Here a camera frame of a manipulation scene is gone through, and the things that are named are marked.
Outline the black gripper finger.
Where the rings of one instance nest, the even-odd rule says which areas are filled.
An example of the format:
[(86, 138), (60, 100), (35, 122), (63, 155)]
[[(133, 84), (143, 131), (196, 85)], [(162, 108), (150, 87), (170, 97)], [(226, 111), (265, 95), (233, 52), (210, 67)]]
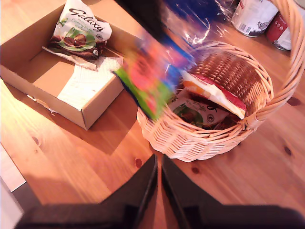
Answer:
[(159, 0), (116, 0), (115, 2), (156, 40), (163, 38)]
[(157, 156), (153, 154), (118, 190), (102, 202), (104, 229), (137, 229), (157, 186)]
[(221, 203), (189, 179), (168, 156), (162, 159), (162, 185), (179, 228), (217, 228), (213, 210)]

